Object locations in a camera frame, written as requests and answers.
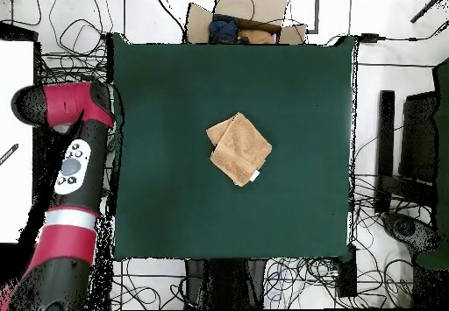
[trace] floor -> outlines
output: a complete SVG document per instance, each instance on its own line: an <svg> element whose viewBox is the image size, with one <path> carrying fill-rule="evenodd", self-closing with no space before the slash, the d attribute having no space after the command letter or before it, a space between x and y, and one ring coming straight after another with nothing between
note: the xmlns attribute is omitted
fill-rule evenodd
<svg viewBox="0 0 449 311"><path fill-rule="evenodd" d="M448 19L448 8L442 3L415 24L411 18L429 0L319 0L319 33L308 36L308 42L325 44L336 35L360 35L375 32L391 39L431 36ZM163 0L182 25L190 2L212 10L214 0ZM13 18L28 24L37 24L39 9L36 0L13 0ZM39 32L43 53L60 52L55 33L61 35L69 24L85 18L97 28L124 33L132 43L180 43L182 32L174 20L160 7L157 0L39 0L42 17L38 25L27 28ZM317 28L314 0L290 0L288 17L305 23L310 29ZM0 0L0 19L11 17L11 0ZM82 23L71 27L61 40L65 45L75 46L78 52L95 46L97 34L86 27L80 32ZM402 106L407 95L433 90L431 68L449 56L449 31L444 30L434 37L416 42L381 41L372 45L361 45L357 73L357 120L356 150L376 136L377 105L379 92L392 89L396 92L395 127L403 121ZM395 131L395 172L400 156L401 130ZM375 141L364 147L357 157L355 172L373 174ZM373 194L374 178L360 176L357 189L360 194ZM410 266L394 263L388 267L388 275L394 284L379 285L378 265L381 272L396 258L410 260L403 246L388 237L381 224L376 221L374 211L364 206L361 215L366 217L357 228L357 265L359 270L359 296L352 299L336 298L332 285L334 273L326 263L318 262L312 270L326 277L329 286L317 285L316 280L307 279L307 273L298 259L277 258L267 265L267 293L265 308L326 308L326 307L407 307L410 304L412 281ZM429 216L422 209L405 209L428 222ZM178 286L185 274L184 263L174 259L131 259L114 263L115 284L111 297L115 309L179 309Z"/></svg>

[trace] cardboard box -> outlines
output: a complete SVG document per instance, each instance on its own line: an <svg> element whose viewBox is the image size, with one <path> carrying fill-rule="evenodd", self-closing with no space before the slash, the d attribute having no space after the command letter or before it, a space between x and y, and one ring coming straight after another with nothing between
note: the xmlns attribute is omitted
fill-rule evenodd
<svg viewBox="0 0 449 311"><path fill-rule="evenodd" d="M209 24L216 14L238 19L240 29L259 29L280 35L279 44L299 45L305 41L307 25L282 27L288 0L216 0L213 12L189 4L187 37L189 43L208 43Z"/></svg>

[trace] white floor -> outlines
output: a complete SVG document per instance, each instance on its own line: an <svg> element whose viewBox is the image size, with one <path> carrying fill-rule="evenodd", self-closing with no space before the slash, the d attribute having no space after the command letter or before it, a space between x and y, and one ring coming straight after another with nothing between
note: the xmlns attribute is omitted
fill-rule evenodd
<svg viewBox="0 0 449 311"><path fill-rule="evenodd" d="M60 52L60 48L55 42L54 33L48 19L50 10L55 0L39 0L42 10L42 20L37 26L25 26L39 32L39 41L42 44L43 53ZM107 0L110 17L106 11L106 2L96 0L101 11L103 29L114 32L124 32L125 36L132 43L181 43L182 33L175 21L160 7L157 0ZM410 37L425 38L432 35L438 27L448 19L446 3L434 7L415 24L410 22L411 18L429 0L320 0L319 3L319 34L309 35L309 43L325 44L331 37L339 34L351 33L360 35L363 32L375 32L381 36L406 39ZM194 2L202 7L212 10L214 0L168 0L167 6L185 25L185 17L189 2ZM301 23L309 25L310 29L314 25L314 0L290 0L291 13L288 7L288 18L293 18ZM34 24L39 19L36 0L14 0L14 20ZM11 17L10 0L0 0L0 19ZM57 0L51 14L52 23L56 34L61 35L70 23L78 18L85 18L97 28L100 28L99 15L96 10L94 0ZM64 43L73 45L76 36L83 24L72 27L64 35ZM93 31L80 34L76 42L77 50L83 52L91 49L97 39ZM396 92L396 115L395 126L399 127L403 121L402 106L407 95L412 95L424 91L433 90L431 68L449 57L449 31L444 30L435 37L424 41L381 41L377 44L362 45L358 58L358 107L356 123L356 149L359 149L366 142L376 136L377 125L377 105L379 93L384 89L392 89ZM399 141L401 131L395 132L395 170L400 156ZM356 162L356 173L372 174L374 172L375 141L364 148ZM365 177L363 180L373 183L373 178ZM363 181L358 185L366 186ZM363 187L358 187L361 194L372 194L372 191ZM373 214L370 209L364 209L365 213ZM423 220L428 220L428 216L421 215ZM379 280L378 273L363 274L374 269L374 260L370 252L375 256L379 268L382 271L389 261L395 258L410 259L407 250L402 244L389 238L383 228L374 224L369 229L358 228L358 240L363 244L356 245L360 248L357 254L358 268L360 270L360 291L378 287L375 281ZM127 261L115 263L116 282L122 280L120 277L121 266L123 273L126 273ZM132 259L129 262L128 273L148 274L148 275L172 275L182 276L185 274L184 263L180 260L166 259ZM348 299L339 299L339 304L335 304L334 289L331 289L331 296L322 286L313 285L310 282L304 283L296 281L289 289L285 289L288 283L287 273L283 270L281 284L274 286L266 296L266 308L282 308L291 301L292 308L323 308L351 306ZM393 264L388 269L388 275L394 280L412 280L411 270L406 264ZM160 303L174 297L180 278L170 277L123 277L123 284L132 288L151 287L139 293L140 299L145 302L152 302L145 305L147 308L158 308ZM372 281L374 283L362 283L362 281ZM373 290L370 293L385 295L385 287ZM114 284L112 297L119 298L120 286ZM407 307L410 298L405 294L398 294L397 302L400 306ZM379 307L383 302L383 297L362 294L358 299L353 300L357 304L367 302L370 306ZM144 306L134 300L130 294L123 294L123 309L142 309ZM394 304L387 300L384 307L393 307ZM164 309L182 308L182 303L174 299L170 301Z"/></svg>

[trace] towel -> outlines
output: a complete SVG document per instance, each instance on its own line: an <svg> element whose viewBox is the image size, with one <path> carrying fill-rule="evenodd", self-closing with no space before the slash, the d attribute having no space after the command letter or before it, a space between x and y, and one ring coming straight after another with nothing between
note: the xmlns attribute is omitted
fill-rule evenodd
<svg viewBox="0 0 449 311"><path fill-rule="evenodd" d="M210 127L206 133L216 146L210 160L240 187L262 167L272 149L241 113Z"/></svg>
<svg viewBox="0 0 449 311"><path fill-rule="evenodd" d="M263 30L242 30L239 38L248 38L250 44L275 44L272 35Z"/></svg>

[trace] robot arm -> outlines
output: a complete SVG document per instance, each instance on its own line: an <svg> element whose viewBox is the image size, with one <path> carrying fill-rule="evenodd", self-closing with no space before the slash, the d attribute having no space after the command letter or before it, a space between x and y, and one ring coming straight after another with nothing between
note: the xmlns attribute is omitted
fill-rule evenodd
<svg viewBox="0 0 449 311"><path fill-rule="evenodd" d="M67 126L82 116L66 151L32 260L14 288L8 310L81 310L87 296L106 160L107 130L114 124L109 87L99 82L31 86L11 108L29 125Z"/></svg>

